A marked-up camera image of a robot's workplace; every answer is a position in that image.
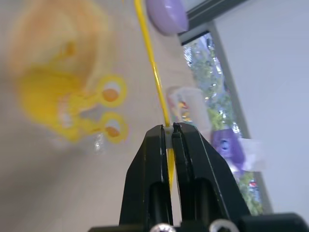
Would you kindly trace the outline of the orange snack pack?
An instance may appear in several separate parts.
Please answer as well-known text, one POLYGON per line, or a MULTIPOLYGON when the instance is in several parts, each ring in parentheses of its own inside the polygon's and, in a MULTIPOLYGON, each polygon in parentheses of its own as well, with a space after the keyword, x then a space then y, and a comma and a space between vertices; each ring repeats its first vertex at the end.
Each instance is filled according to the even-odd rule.
POLYGON ((92 0, 32 0, 12 28, 8 65, 16 74, 51 65, 80 76, 93 71, 105 14, 92 0))

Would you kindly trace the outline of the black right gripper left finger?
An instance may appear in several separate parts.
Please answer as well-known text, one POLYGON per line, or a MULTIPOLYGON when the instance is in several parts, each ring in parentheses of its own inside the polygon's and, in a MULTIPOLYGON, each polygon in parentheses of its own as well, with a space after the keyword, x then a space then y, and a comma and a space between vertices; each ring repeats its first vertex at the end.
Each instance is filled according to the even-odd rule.
POLYGON ((165 132, 157 125, 146 135, 125 180, 119 224, 153 227, 173 224, 165 132))

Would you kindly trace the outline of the purple rounded snack pack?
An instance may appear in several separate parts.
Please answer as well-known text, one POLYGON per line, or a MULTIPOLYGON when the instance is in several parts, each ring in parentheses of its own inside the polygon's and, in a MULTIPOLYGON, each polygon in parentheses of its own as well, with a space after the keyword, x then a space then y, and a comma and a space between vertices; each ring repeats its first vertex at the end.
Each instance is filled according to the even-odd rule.
POLYGON ((165 35, 186 32, 189 20, 181 0, 145 0, 153 25, 165 35))

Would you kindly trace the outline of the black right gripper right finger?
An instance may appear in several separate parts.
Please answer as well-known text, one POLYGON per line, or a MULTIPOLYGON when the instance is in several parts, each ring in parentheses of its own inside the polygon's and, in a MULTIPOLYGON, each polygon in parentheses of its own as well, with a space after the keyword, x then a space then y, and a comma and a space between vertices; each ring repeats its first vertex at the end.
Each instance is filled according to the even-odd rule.
POLYGON ((182 221, 238 223, 251 213, 224 158, 195 126, 174 123, 174 150, 182 221))

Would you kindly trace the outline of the grey window frame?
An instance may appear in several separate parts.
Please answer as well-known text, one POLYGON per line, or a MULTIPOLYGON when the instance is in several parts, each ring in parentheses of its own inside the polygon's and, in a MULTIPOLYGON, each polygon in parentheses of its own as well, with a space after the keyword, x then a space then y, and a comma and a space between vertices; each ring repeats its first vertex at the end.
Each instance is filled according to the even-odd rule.
MULTIPOLYGON (((252 139, 237 93, 236 83, 215 20, 249 0, 184 0, 189 29, 179 34, 184 57, 202 90, 214 131, 232 129, 252 139)), ((273 212, 260 172, 233 174, 253 215, 273 212)))

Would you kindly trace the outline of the white red snack pack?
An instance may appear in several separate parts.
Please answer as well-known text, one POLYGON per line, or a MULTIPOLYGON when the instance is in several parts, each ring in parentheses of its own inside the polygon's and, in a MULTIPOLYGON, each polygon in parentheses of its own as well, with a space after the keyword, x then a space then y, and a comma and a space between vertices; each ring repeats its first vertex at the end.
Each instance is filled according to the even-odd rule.
POLYGON ((203 92, 195 87, 169 87, 166 91, 172 122, 195 126, 206 140, 211 138, 212 124, 203 92))

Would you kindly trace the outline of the clear plastic bag yellow zip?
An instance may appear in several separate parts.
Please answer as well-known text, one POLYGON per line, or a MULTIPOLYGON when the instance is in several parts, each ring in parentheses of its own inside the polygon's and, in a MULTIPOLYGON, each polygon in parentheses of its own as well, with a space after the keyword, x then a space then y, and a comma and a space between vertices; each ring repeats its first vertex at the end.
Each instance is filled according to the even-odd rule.
POLYGON ((168 120, 162 36, 145 0, 92 0, 105 14, 93 71, 16 75, 10 35, 32 0, 0 0, 0 232, 87 232, 119 222, 126 172, 168 120))

